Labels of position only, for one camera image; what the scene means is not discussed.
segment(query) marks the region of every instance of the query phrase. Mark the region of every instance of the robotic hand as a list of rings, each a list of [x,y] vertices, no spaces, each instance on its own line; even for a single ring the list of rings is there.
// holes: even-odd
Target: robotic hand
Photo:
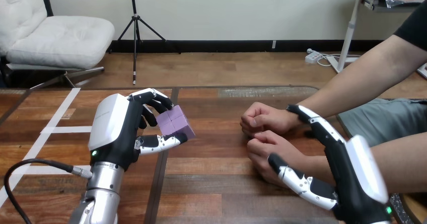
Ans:
[[[124,172],[140,155],[158,153],[187,141],[182,133],[136,136],[138,128],[156,126],[154,114],[171,110],[172,101],[155,89],[144,89],[125,97],[114,94],[98,106],[89,139],[91,171],[81,176],[89,179],[80,205],[69,223],[116,224],[119,191]]]
[[[332,210],[338,220],[354,224],[390,223],[387,189],[366,140],[356,135],[345,141],[325,119],[303,106],[289,105],[287,110],[309,123],[315,137],[325,146],[336,187],[305,177],[273,153],[268,162],[279,178],[305,200]]]

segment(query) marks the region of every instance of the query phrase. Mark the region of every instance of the black cable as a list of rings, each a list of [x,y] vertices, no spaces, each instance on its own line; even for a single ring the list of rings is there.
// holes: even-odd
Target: black cable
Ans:
[[[53,160],[42,160],[42,159],[22,160],[16,164],[14,164],[12,167],[10,167],[10,169],[5,174],[6,193],[8,194],[8,197],[11,200],[12,205],[19,212],[19,214],[22,216],[22,218],[24,219],[26,224],[31,224],[31,221],[30,221],[30,219],[28,219],[28,216],[25,214],[24,210],[22,210],[22,208],[19,206],[18,202],[16,201],[15,197],[13,196],[12,191],[11,191],[11,187],[9,185],[9,178],[15,169],[19,168],[22,165],[31,164],[31,163],[40,163],[40,164],[50,165],[50,166],[53,166],[55,168],[65,170],[69,173],[71,173],[73,171],[72,165],[66,165],[66,164],[63,164],[63,163],[60,163],[57,161],[53,161]]]

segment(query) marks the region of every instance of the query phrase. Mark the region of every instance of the purple foam block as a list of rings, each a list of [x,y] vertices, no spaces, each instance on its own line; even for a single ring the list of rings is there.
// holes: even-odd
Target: purple foam block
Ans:
[[[193,129],[191,129],[190,124],[188,123],[188,120],[184,115],[173,119],[172,124],[175,128],[175,131],[187,135],[188,140],[196,137]]]
[[[170,121],[169,123],[160,126],[160,131],[162,132],[162,135],[169,135],[175,133],[175,128],[172,122]]]
[[[159,115],[156,117],[156,120],[157,120],[157,125],[158,125],[159,127],[160,127],[160,126],[163,126],[163,125],[166,125],[166,124],[168,124],[168,123],[170,123],[170,124],[171,124],[171,119],[169,118],[168,111],[166,111],[166,112],[164,112],[164,113],[159,114]]]
[[[169,119],[171,119],[171,121],[184,115],[179,105],[174,106],[171,110],[166,112],[168,113]]]

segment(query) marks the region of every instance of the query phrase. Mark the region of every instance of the fist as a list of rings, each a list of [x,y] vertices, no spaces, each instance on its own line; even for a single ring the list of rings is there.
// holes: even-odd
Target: fist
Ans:
[[[278,154],[289,166],[300,171],[305,170],[308,156],[302,154],[290,142],[272,131],[254,134],[248,142],[248,157],[262,178],[270,184],[287,187],[268,163],[271,153]]]
[[[240,121],[242,131],[250,137],[256,133],[271,130],[284,134],[300,124],[298,116],[286,110],[279,110],[263,103],[255,102],[243,113]]]

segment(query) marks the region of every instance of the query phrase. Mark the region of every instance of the tripod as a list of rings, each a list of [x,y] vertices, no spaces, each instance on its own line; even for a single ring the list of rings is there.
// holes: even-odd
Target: tripod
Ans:
[[[130,20],[129,24],[126,26],[126,28],[124,29],[123,33],[121,33],[120,37],[118,38],[117,41],[120,41],[121,38],[123,37],[124,33],[126,33],[127,29],[130,27],[130,25],[132,23],[134,23],[133,25],[133,84],[136,84],[136,56],[137,56],[137,48],[139,49],[140,44],[142,43],[141,37],[139,36],[139,25],[138,25],[138,21],[141,21],[141,23],[143,23],[145,26],[147,26],[147,28],[149,28],[151,31],[153,31],[159,38],[162,39],[162,41],[164,43],[166,43],[166,39],[163,38],[159,33],[157,33],[152,27],[150,27],[146,22],[144,22],[144,20],[141,19],[141,17],[136,13],[136,6],[135,6],[135,0],[132,0],[132,7],[133,7],[133,16],[132,19]],[[179,54],[181,54],[181,52],[179,52],[179,50],[172,45],[172,47],[174,48],[174,50],[176,52],[178,52]]]

